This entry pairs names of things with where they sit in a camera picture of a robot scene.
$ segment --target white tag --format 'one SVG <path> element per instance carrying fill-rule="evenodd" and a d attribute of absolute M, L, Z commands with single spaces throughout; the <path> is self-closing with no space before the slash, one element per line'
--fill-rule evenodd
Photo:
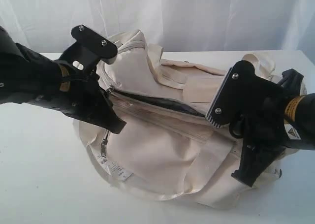
<path fill-rule="evenodd" d="M 119 181 L 125 181 L 128 177 L 132 175 L 130 171 L 127 171 L 123 167 L 119 166 L 115 162 L 109 160 L 107 157 L 101 155 L 100 150 L 101 145 L 94 144 L 91 145 L 91 151 L 98 161 L 100 166 L 112 177 Z"/>
<path fill-rule="evenodd" d="M 287 136 L 290 139 L 301 139 L 299 133 L 291 124 L 285 124 L 284 128 L 285 128 Z"/>

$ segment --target yellow label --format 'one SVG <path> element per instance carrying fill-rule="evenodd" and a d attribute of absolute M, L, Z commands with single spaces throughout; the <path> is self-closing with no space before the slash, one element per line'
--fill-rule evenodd
<path fill-rule="evenodd" d="M 299 97 L 295 97 L 294 99 L 292 99 L 288 105 L 285 108 L 284 113 L 290 117 L 294 122 L 295 122 L 295 112 L 296 112 L 296 108 L 297 105 L 299 105 L 300 101 L 304 98 L 305 96 L 299 96 Z"/>
<path fill-rule="evenodd" d="M 59 68 L 61 70 L 61 74 L 62 74 L 63 77 L 66 77 L 66 76 L 70 75 L 69 71 L 67 70 L 67 68 L 65 68 L 65 66 L 60 65 L 60 64 L 58 64 L 58 65 L 59 65 Z M 69 91 L 69 89 L 70 89 L 70 81 L 60 84 L 60 88 L 59 88 L 60 91 L 67 92 L 67 91 Z"/>

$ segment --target white tablecloth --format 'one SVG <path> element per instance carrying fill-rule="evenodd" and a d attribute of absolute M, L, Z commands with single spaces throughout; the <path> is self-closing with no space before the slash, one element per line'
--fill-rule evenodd
<path fill-rule="evenodd" d="M 315 67 L 300 51 L 268 51 L 276 73 L 294 68 L 315 92 Z M 163 57 L 228 69 L 245 52 L 172 52 Z M 45 54 L 56 59 L 59 54 Z M 218 211 L 195 203 L 150 202 L 110 187 L 94 170 L 62 113 L 0 105 L 0 224 L 314 223 L 315 152 L 283 159 L 283 176 Z"/>

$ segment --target white backdrop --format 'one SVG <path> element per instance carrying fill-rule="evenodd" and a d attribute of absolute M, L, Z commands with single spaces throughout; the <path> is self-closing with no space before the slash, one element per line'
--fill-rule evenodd
<path fill-rule="evenodd" d="M 165 51 L 300 49 L 315 62 L 315 0 L 0 0 L 0 25 L 38 52 L 62 52 L 70 30 L 135 28 Z"/>

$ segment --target canvas bag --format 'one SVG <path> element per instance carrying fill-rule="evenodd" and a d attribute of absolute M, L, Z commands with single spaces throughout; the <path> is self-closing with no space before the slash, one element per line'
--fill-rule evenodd
<path fill-rule="evenodd" d="M 100 86 L 110 88 L 114 110 L 126 126 L 116 135 L 74 122 L 101 177 L 146 199 L 180 197 L 215 208 L 235 205 L 248 189 L 230 176 L 238 169 L 242 140 L 225 128 L 214 130 L 204 118 L 225 71 L 161 59 L 162 47 L 147 46 L 139 30 L 109 40 L 118 47 L 117 60 L 112 65 L 100 62 L 97 73 Z M 275 65 L 265 54 L 250 53 L 243 59 L 255 66 L 257 75 L 279 80 L 271 74 Z M 275 161 L 254 187 L 280 175 Z"/>

